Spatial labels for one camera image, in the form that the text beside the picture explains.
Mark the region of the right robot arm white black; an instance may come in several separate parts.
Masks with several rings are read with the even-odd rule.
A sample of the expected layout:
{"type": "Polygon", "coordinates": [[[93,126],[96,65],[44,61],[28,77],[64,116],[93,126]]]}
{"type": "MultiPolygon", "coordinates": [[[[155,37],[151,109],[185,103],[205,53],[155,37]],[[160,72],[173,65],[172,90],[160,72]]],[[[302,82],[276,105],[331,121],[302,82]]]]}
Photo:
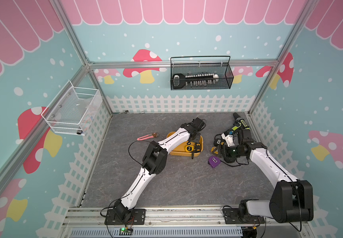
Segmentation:
{"type": "Polygon", "coordinates": [[[239,204],[240,217],[245,215],[272,218],[278,223],[307,222],[314,218],[313,187],[286,170],[255,141],[248,129],[226,131],[215,141],[223,158],[245,157],[253,162],[274,188],[269,200],[245,199],[239,204]]]}

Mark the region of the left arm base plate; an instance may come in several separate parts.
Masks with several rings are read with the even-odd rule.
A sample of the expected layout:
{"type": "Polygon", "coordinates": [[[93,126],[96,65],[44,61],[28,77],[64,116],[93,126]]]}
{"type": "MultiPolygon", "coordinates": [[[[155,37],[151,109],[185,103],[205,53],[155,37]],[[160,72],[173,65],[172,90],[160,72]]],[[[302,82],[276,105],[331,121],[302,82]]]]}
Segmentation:
{"type": "Polygon", "coordinates": [[[131,209],[124,212],[108,210],[105,225],[144,225],[146,209],[131,209]]]}

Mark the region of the yellow 3m tape measure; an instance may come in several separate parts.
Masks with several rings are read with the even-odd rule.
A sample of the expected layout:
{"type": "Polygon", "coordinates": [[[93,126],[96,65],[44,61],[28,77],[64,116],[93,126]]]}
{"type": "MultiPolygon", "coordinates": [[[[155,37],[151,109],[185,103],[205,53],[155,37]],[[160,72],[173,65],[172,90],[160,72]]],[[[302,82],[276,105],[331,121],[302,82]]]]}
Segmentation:
{"type": "Polygon", "coordinates": [[[185,146],[185,152],[192,153],[195,151],[195,145],[191,143],[187,143],[185,146]]]}

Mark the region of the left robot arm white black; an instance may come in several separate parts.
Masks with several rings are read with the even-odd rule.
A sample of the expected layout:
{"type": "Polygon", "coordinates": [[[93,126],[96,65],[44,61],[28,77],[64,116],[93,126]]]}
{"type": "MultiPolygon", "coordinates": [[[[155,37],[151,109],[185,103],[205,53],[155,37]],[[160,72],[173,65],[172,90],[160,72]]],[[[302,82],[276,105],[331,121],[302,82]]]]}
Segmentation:
{"type": "Polygon", "coordinates": [[[182,143],[199,138],[200,132],[205,127],[206,121],[196,118],[190,123],[182,124],[170,137],[159,142],[150,142],[143,156],[141,169],[136,179],[122,197],[110,204],[114,217],[121,223],[127,224],[131,220],[132,211],[146,186],[165,168],[169,153],[182,143]]]}

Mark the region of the yellow black tape measure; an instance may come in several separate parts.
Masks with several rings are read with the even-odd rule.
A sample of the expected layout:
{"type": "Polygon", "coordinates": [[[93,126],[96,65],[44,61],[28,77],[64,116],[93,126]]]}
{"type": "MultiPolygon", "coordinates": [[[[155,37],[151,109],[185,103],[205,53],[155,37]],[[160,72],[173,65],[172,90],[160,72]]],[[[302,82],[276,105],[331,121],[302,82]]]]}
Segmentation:
{"type": "Polygon", "coordinates": [[[220,147],[220,145],[212,147],[211,154],[220,157],[221,156],[221,147],[220,147]]]}

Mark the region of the purple tape measure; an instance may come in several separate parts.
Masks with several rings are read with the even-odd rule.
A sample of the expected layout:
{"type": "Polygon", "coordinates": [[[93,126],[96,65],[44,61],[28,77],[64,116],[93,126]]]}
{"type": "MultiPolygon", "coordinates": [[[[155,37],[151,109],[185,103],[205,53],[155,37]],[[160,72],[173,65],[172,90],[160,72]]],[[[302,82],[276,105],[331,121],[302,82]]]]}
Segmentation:
{"type": "Polygon", "coordinates": [[[208,164],[211,166],[211,168],[216,168],[217,166],[219,166],[221,163],[221,160],[216,157],[216,156],[211,156],[209,159],[208,159],[208,164]]]}

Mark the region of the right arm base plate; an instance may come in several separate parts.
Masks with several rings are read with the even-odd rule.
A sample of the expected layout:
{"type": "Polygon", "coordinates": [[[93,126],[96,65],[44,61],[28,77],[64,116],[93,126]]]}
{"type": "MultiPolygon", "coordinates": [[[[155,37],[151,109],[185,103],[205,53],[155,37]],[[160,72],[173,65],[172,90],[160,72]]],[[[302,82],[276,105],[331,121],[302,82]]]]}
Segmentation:
{"type": "Polygon", "coordinates": [[[222,208],[222,213],[224,215],[225,223],[227,225],[255,225],[260,226],[265,224],[265,219],[261,216],[252,216],[243,214],[243,211],[239,211],[238,208],[232,208],[229,206],[224,206],[222,208]]]}

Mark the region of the yellow storage box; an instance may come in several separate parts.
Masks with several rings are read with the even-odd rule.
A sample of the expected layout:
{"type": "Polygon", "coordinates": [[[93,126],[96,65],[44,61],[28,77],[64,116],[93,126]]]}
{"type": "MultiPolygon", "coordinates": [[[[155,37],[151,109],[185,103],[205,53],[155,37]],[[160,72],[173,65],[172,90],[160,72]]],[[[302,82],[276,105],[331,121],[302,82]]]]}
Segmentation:
{"type": "Polygon", "coordinates": [[[173,156],[184,156],[194,158],[200,155],[203,150],[203,137],[198,134],[200,138],[196,138],[193,142],[183,142],[170,152],[173,156]]]}

